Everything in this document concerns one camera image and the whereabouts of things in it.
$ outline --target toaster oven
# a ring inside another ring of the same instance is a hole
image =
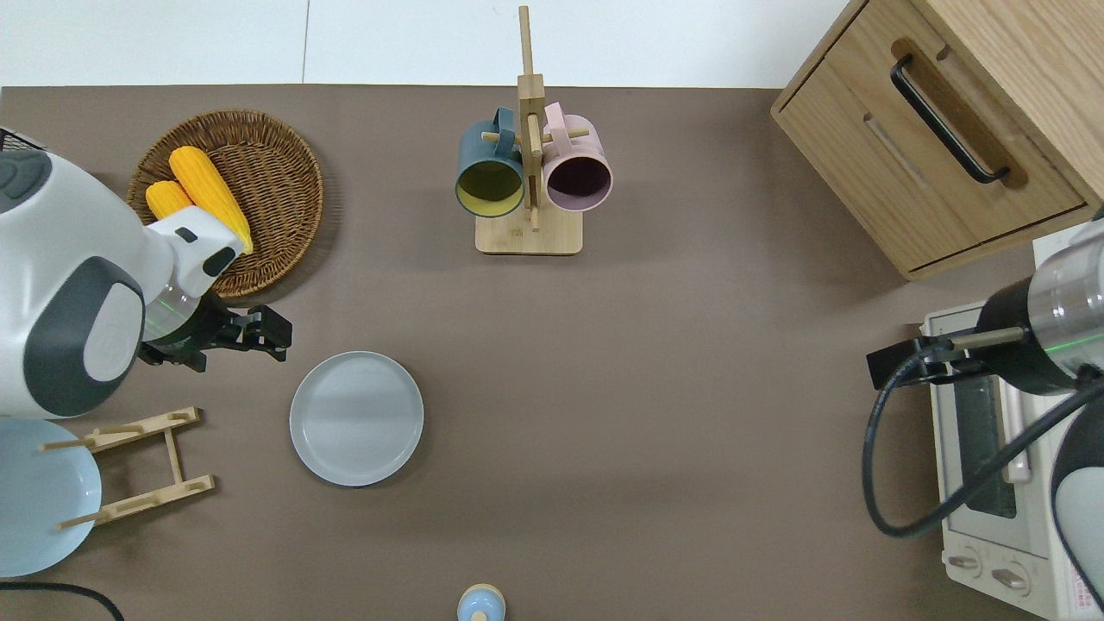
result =
[[[932,313],[922,331],[972,328],[980,308]],[[931,385],[931,392],[941,501],[962,485],[964,472],[1064,398],[1020,392],[997,376]],[[943,562],[952,579],[1045,619],[1100,620],[1104,614],[1065,554],[1050,506],[1054,455],[1069,423],[1032,443],[943,520]]]

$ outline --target wooden cabinet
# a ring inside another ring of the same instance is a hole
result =
[[[1101,24],[1095,0],[853,0],[772,114],[925,277],[1102,207]]]

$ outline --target round wicker tray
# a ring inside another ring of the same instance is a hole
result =
[[[253,254],[243,254],[212,290],[227,303],[270,286],[302,259],[322,217],[322,173],[307,143],[289,126],[253,110],[216,110],[190,118],[155,144],[130,179],[127,204],[149,224],[146,188],[172,179],[169,154],[191,145],[206,151],[250,222]]]

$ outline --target yellow corn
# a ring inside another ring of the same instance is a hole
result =
[[[211,158],[195,147],[179,147],[169,155],[169,167],[197,206],[222,220],[223,224],[242,238],[245,244],[243,254],[253,252],[250,223]]]
[[[146,204],[158,220],[195,204],[176,181],[158,181],[146,188]]]

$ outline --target green light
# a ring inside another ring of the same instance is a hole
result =
[[[1063,343],[1061,345],[1054,345],[1053,347],[1048,347],[1048,348],[1043,349],[1043,351],[1045,351],[1047,354],[1052,354],[1054,351],[1061,351],[1063,349],[1069,349],[1071,347],[1078,347],[1080,345],[1084,345],[1084,344],[1091,343],[1093,340],[1098,340],[1101,338],[1104,338],[1104,334],[1089,336],[1089,337],[1085,337],[1085,338],[1079,338],[1078,340],[1074,340],[1074,341],[1071,341],[1071,343]]]

